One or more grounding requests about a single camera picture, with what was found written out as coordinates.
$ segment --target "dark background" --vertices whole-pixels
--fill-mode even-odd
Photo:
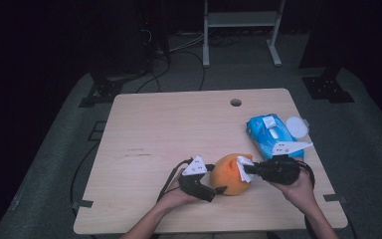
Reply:
[[[202,31],[203,1],[0,0],[0,219],[75,83],[91,68],[148,70],[140,29]],[[271,10],[276,1],[210,1],[217,11]],[[287,1],[281,32],[311,35],[301,68],[338,65],[382,110],[382,1]]]

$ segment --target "orange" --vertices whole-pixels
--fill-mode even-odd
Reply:
[[[215,168],[210,173],[210,184],[212,187],[227,186],[223,194],[226,195],[239,195],[250,187],[250,183],[241,180],[240,170],[237,165],[238,156],[244,156],[252,160],[251,154],[244,153],[231,153],[216,162]]]

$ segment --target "white shelf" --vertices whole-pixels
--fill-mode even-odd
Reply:
[[[275,26],[278,12],[209,13],[208,27]]]

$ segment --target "blue package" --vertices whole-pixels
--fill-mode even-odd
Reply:
[[[251,118],[247,122],[247,134],[263,160],[272,159],[272,151],[278,141],[296,141],[276,114]],[[303,158],[303,149],[288,156]]]

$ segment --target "gray carpet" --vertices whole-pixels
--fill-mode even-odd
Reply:
[[[302,117],[310,123],[310,136],[336,193],[347,200],[343,208],[359,238],[382,238],[382,113],[368,96],[362,82],[342,69],[337,81],[355,103],[331,104],[312,100],[301,78],[317,76],[322,69],[300,70],[299,61],[308,35],[279,35],[277,48],[283,61],[275,67],[266,46],[268,36],[241,37],[226,48],[211,48],[211,66],[205,70],[203,91],[286,88]],[[171,37],[174,48],[189,38]],[[185,49],[200,58],[202,49]],[[156,60],[154,74],[165,71]],[[123,94],[135,93],[146,81],[128,82]],[[199,60],[189,53],[175,53],[169,71],[159,78],[162,92],[198,91],[203,79]],[[93,84],[90,75],[79,79],[52,125],[17,194],[17,200],[0,223],[0,238],[90,238],[73,231],[71,183],[78,171],[74,200],[82,199],[96,155],[96,141],[89,136],[97,121],[105,121],[111,104],[79,108]],[[141,93],[157,92],[150,82]],[[308,238],[304,230],[276,232],[281,238]],[[349,227],[338,231],[352,238]],[[95,238],[117,238],[97,235]]]

